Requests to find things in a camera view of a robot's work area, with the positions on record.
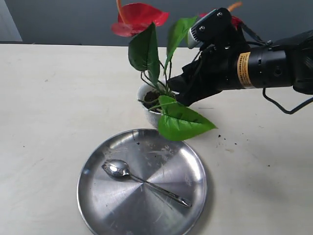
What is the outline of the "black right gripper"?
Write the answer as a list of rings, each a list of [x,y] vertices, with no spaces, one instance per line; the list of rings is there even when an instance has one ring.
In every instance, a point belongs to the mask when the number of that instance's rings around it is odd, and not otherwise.
[[[290,87],[293,84],[288,54],[268,45],[240,39],[211,41],[202,45],[198,61],[182,67],[182,74],[168,80],[176,101],[189,107],[224,90]]]

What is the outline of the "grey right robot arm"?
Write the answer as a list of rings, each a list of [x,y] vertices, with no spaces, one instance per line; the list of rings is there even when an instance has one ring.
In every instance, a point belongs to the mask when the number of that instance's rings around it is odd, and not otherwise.
[[[230,44],[209,46],[199,59],[168,80],[185,106],[226,90],[293,87],[299,93],[313,93],[313,32],[258,47],[239,33]]]

